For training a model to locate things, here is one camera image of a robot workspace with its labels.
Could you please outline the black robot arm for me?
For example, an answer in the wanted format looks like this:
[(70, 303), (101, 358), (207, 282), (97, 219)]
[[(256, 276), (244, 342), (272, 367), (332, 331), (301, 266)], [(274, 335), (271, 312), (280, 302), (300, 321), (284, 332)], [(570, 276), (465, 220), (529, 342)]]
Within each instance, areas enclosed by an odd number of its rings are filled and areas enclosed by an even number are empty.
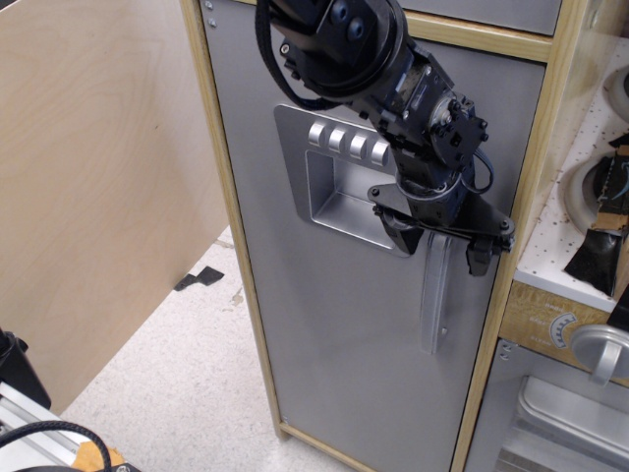
[(290, 100), (310, 111), (344, 105), (389, 142), (396, 180), (369, 199), (399, 249), (413, 254), (426, 230), (465, 239), (473, 276), (512, 249), (513, 221), (475, 183), (486, 122), (409, 35), (398, 3), (260, 1), (255, 26), (260, 56)]

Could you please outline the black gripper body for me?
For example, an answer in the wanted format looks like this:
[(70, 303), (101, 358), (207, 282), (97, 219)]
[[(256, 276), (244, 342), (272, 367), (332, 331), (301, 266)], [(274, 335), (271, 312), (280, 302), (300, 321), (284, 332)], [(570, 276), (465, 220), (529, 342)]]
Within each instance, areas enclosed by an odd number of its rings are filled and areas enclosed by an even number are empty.
[(509, 252), (515, 242), (515, 223), (506, 214), (468, 191), (457, 178), (441, 192), (422, 195), (410, 191), (401, 176), (393, 184), (370, 187), (368, 198), (380, 216), (390, 208), (412, 218), (424, 231), (430, 230), (473, 241), (479, 237), (497, 239), (501, 251)]

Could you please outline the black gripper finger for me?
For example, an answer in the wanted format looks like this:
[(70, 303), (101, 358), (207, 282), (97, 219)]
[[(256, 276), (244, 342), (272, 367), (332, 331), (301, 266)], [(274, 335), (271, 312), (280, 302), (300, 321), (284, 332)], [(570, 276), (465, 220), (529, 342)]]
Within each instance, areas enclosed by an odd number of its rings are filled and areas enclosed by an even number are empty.
[(424, 229), (412, 218), (390, 208), (385, 208), (379, 218), (395, 246), (406, 255), (414, 255)]
[(479, 237), (471, 241), (466, 249), (469, 274), (484, 276), (492, 261), (500, 256), (501, 246), (497, 239)]

